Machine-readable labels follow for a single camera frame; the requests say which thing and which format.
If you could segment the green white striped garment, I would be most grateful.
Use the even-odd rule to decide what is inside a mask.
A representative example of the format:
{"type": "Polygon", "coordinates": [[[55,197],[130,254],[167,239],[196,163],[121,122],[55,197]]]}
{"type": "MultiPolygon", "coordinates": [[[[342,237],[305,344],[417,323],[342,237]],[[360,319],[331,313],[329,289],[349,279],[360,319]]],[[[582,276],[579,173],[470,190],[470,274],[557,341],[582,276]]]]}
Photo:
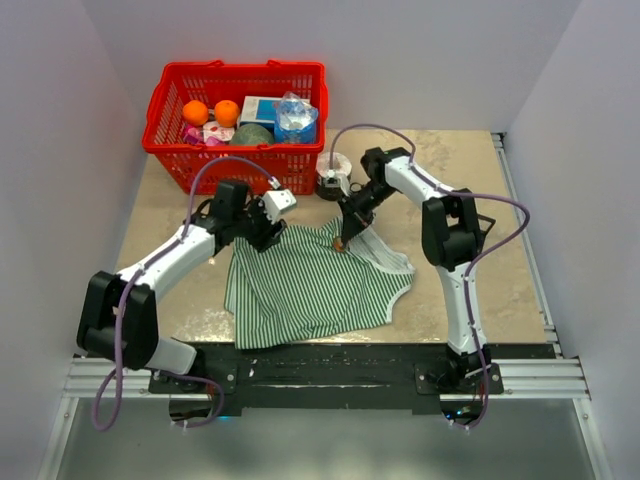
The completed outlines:
{"type": "Polygon", "coordinates": [[[246,240],[233,246],[224,305],[234,317],[235,345],[264,349],[381,327],[411,290],[415,269],[367,228],[338,252],[342,221],[292,225],[263,253],[246,240]]]}

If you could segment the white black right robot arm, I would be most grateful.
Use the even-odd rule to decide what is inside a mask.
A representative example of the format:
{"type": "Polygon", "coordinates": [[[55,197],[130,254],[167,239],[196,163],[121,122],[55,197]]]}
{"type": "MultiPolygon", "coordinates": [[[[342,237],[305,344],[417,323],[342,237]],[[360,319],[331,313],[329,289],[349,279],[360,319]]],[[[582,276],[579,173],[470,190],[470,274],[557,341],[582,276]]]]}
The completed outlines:
{"type": "Polygon", "coordinates": [[[338,201],[342,227],[334,247],[346,250],[373,223],[376,208],[395,193],[419,207],[422,251],[437,270],[448,315],[444,384],[466,393],[481,379],[489,383],[491,356],[476,320],[479,306],[472,272],[485,234],[471,192],[438,181],[401,147],[369,149],[361,158],[361,166],[368,182],[338,201]]]}

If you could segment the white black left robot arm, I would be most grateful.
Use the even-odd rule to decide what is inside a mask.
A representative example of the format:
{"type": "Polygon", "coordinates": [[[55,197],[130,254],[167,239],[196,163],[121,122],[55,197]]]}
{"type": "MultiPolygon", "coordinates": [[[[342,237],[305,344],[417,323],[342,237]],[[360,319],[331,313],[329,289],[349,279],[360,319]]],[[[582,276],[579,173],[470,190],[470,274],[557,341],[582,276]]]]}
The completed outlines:
{"type": "Polygon", "coordinates": [[[159,302],[236,239],[257,252],[278,243],[286,228],[283,216],[295,206],[294,195],[282,187],[253,195],[245,182],[222,182],[213,197],[190,205],[183,225],[145,258],[117,273],[91,277],[77,345],[121,367],[172,372],[183,391],[200,390],[207,368],[196,361],[195,347],[160,335],[159,302]]]}

